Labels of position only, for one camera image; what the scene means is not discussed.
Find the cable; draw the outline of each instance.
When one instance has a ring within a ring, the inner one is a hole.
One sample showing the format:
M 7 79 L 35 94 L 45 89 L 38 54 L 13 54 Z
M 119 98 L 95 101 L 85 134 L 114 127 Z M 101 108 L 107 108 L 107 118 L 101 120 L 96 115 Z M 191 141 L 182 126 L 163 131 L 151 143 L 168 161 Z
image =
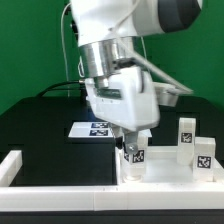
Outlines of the cable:
M 64 55 L 64 62 L 65 62 L 65 74 L 66 74 L 66 80 L 67 82 L 70 81 L 70 77 L 69 77 L 69 72 L 68 72 L 68 60 L 67 60 L 67 55 L 66 55 L 66 48 L 65 48 L 65 37 L 64 37 L 64 16 L 65 13 L 68 9 L 68 7 L 71 6 L 71 3 L 68 3 L 61 15 L 61 41 L 62 41 L 62 50 L 63 50 L 63 55 Z
M 147 60 L 147 52 L 146 52 L 146 49 L 145 49 L 144 37 L 141 37 L 141 42 L 142 42 L 143 54 L 144 54 L 145 59 Z
M 38 93 L 36 95 L 36 97 L 42 97 L 45 93 L 47 93 L 49 91 L 60 90 L 60 89 L 55 89 L 56 87 L 73 85 L 73 84 L 83 84 L 83 83 L 82 83 L 82 81 L 68 81 L 68 82 L 56 83 L 54 85 L 51 85 L 51 86 L 47 87 L 45 90 L 41 91 L 40 93 Z
M 115 35 L 118 44 L 126 50 L 130 56 L 132 56 L 136 61 L 138 61 L 140 64 L 148 68 L 150 71 L 155 73 L 160 79 L 164 80 L 165 82 L 172 84 L 176 86 L 178 89 L 175 89 L 172 91 L 173 94 L 192 94 L 193 91 L 189 89 L 188 87 L 182 85 L 172 77 L 170 77 L 168 74 L 166 74 L 164 71 L 156 67 L 154 64 L 152 64 L 150 61 L 147 61 L 144 59 L 141 55 L 139 55 L 137 52 L 130 50 L 125 43 L 122 41 L 121 37 L 117 33 L 118 29 L 122 25 L 122 23 L 125 22 L 125 20 L 135 11 L 135 9 L 138 7 L 139 3 L 141 0 L 136 0 L 135 4 L 132 6 L 131 10 L 123 17 L 121 18 L 118 23 L 113 27 L 110 28 L 109 30 L 113 32 Z

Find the black panel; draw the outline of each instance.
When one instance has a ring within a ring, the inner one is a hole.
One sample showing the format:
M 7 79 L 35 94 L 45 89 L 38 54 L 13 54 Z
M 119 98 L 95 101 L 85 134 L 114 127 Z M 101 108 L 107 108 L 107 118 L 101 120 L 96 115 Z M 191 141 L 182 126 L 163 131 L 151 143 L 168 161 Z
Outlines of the black panel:
M 0 213 L 3 224 L 223 224 L 223 210 Z
M 166 33 L 187 29 L 200 11 L 197 0 L 158 0 L 159 22 Z

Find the small white box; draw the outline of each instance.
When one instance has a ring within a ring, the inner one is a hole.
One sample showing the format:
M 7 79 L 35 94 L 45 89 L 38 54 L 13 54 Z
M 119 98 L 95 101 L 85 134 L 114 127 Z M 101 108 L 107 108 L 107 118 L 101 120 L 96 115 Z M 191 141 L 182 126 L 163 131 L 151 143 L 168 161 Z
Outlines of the small white box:
M 148 134 L 139 132 L 138 134 L 138 153 L 129 155 L 125 152 L 122 154 L 122 170 L 124 177 L 139 177 L 146 172 L 146 149 L 148 147 Z
M 193 176 L 197 181 L 213 181 L 214 157 L 215 157 L 214 138 L 195 138 L 195 155 L 193 165 Z
M 195 118 L 180 118 L 177 163 L 191 165 L 194 158 Z

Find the white base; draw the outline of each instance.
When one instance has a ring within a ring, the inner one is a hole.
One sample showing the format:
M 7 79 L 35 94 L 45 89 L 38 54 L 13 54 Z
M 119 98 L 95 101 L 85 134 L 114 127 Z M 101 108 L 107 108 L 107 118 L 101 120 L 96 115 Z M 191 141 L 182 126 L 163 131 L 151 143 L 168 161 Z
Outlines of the white base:
M 0 187 L 0 212 L 224 209 L 224 170 L 219 163 L 215 161 L 215 182 L 194 182 L 191 168 L 176 163 L 176 150 L 148 148 L 143 183 L 123 183 L 116 150 L 117 186 Z

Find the white block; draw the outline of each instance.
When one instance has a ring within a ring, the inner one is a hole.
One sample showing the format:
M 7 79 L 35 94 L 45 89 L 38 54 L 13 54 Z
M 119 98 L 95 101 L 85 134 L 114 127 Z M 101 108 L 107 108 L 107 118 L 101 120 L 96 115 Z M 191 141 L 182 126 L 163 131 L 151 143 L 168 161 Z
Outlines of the white block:
M 195 138 L 193 165 L 193 176 L 195 180 L 213 181 L 215 146 L 214 138 Z
M 125 187 L 97 187 L 94 193 L 94 209 L 127 210 L 127 194 Z
M 11 151 L 0 164 L 0 187 L 8 187 L 22 166 L 22 152 Z
M 194 158 L 195 118 L 180 118 L 177 163 L 191 165 Z

